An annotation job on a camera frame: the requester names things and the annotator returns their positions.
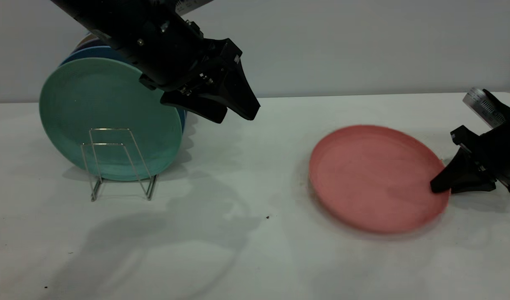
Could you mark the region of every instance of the white table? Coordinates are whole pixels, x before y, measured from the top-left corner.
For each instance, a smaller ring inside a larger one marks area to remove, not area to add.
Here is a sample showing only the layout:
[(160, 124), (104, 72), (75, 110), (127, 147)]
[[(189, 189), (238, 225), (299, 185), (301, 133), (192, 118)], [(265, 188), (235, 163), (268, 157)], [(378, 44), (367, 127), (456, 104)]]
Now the white table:
[(488, 130), (462, 97), (260, 99), (255, 121), (230, 112), (221, 125), (192, 115), (152, 201), (107, 182), (95, 203), (37, 104), (0, 104), (0, 300), (510, 300), (501, 184), (452, 196), (403, 237), (340, 225), (308, 188), (312, 148), (347, 125), (385, 125), (453, 157), (450, 131)]

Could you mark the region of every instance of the screw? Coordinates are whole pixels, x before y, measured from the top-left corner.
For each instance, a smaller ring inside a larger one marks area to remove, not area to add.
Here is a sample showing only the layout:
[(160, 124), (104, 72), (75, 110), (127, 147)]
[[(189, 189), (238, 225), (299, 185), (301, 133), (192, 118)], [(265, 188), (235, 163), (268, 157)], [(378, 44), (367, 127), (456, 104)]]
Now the screw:
[(160, 25), (160, 32), (165, 33), (166, 29), (169, 27), (169, 21), (166, 21), (166, 23)]
[(209, 78), (209, 76), (201, 73), (199, 74), (199, 76), (201, 77), (201, 79), (203, 79), (204, 81), (206, 81), (207, 85), (211, 85), (214, 83), (214, 80), (212, 80), (212, 78)]
[(179, 93), (189, 96), (192, 94), (192, 90), (189, 90), (186, 87), (181, 87), (181, 89), (179, 90)]

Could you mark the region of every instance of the blue plate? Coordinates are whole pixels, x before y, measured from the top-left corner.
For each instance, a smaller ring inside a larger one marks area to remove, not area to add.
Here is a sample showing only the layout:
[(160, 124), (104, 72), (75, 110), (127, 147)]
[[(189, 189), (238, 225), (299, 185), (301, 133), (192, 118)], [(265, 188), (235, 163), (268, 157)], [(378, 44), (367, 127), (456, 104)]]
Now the blue plate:
[(186, 110), (181, 110), (180, 108), (177, 108), (177, 112), (179, 113), (179, 118), (181, 118), (181, 128), (184, 132), (184, 124), (186, 123)]
[(81, 44), (77, 48), (75, 48), (75, 50), (73, 50), (71, 52), (71, 54), (73, 54), (73, 53), (75, 53), (77, 51), (81, 51), (81, 50), (86, 49), (86, 48), (99, 47), (99, 46), (108, 46), (108, 45), (105, 44), (105, 42), (103, 42), (102, 40), (89, 40), (87, 42), (83, 42), (83, 44)]
[(114, 59), (117, 61), (121, 61), (122, 63), (127, 63), (128, 65), (131, 65), (120, 53), (110, 48), (110, 46), (97, 46), (97, 47), (90, 47), (85, 48), (82, 50), (79, 50), (75, 53), (72, 53), (68, 58), (66, 58), (60, 66), (69, 63), (70, 61), (74, 61), (80, 58), (87, 58), (87, 57), (99, 57), (99, 58), (108, 58), (108, 59)]

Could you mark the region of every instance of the metal plate holder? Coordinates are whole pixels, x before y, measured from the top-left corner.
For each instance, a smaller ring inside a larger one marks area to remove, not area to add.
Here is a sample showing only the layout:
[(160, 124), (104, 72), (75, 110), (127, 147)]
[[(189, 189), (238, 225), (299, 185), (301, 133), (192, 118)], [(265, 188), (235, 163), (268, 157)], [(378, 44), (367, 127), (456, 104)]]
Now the metal plate holder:
[[(113, 142), (99, 142), (99, 143), (98, 142), (93, 142), (92, 132), (95, 132), (95, 131), (107, 131), (107, 130), (111, 130), (111, 131), (127, 131), (131, 135), (131, 139), (133, 140), (133, 143), (136, 146), (136, 150), (138, 151), (138, 155), (140, 156), (140, 159), (142, 160), (142, 163), (143, 163), (144, 167), (146, 168), (146, 172), (148, 173), (148, 176), (149, 176), (148, 177), (149, 178), (149, 185), (148, 185), (147, 188), (144, 187), (144, 184), (143, 184), (143, 180), (144, 179), (140, 179), (140, 176), (138, 175), (138, 172), (136, 171), (136, 167), (134, 166), (133, 159), (131, 158), (131, 155), (127, 151), (127, 146), (125, 144), (120, 143), (120, 142), (119, 143), (115, 143), (115, 142), (114, 143)], [(146, 199), (150, 201), (152, 196), (153, 196), (153, 191), (154, 191), (154, 188), (155, 188), (155, 185), (156, 185), (156, 179), (158, 178), (158, 175), (151, 176), (151, 173), (149, 172), (148, 166), (146, 165), (146, 161), (144, 160), (144, 158), (142, 156), (142, 152), (140, 152), (140, 148), (138, 148), (138, 144), (136, 143), (136, 140), (134, 139), (133, 132), (129, 128), (91, 128), (88, 131), (88, 134), (90, 136), (90, 142), (81, 144), (81, 153), (83, 154), (83, 161), (85, 162), (85, 168), (86, 168), (86, 172), (88, 174), (88, 179), (89, 179), (89, 183), (90, 183), (91, 201), (95, 202), (97, 200), (97, 194), (99, 192), (100, 186), (101, 186), (101, 184), (103, 184), (103, 182), (106, 181), (106, 179), (102, 178), (102, 176), (101, 176), (101, 169), (99, 167), (100, 164), (97, 161), (97, 154), (95, 152), (95, 147), (123, 147), (123, 150), (127, 154), (127, 159), (129, 160), (129, 163), (131, 164), (131, 167), (133, 167), (134, 175), (136, 175), (136, 180), (138, 180), (138, 183), (140, 183), (140, 186), (142, 187), (142, 190), (143, 190), (143, 192), (144, 192), (144, 194), (146, 196)], [(86, 155), (85, 155), (85, 148), (86, 147), (91, 147), (92, 148), (93, 158), (95, 160), (95, 165), (96, 165), (97, 172), (98, 172), (98, 175), (99, 175), (98, 178), (97, 178), (97, 181), (95, 182), (95, 185), (93, 184), (92, 174), (90, 173), (90, 171), (88, 169), (88, 162), (86, 160)]]

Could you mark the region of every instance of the white wall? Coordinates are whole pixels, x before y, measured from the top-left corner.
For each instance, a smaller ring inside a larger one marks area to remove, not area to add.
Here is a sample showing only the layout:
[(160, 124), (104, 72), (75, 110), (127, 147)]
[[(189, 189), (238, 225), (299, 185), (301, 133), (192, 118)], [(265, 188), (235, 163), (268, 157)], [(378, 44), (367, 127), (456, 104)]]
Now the white wall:
[[(215, 0), (259, 96), (510, 90), (510, 0)], [(0, 0), (0, 100), (36, 100), (84, 34), (47, 0)]]

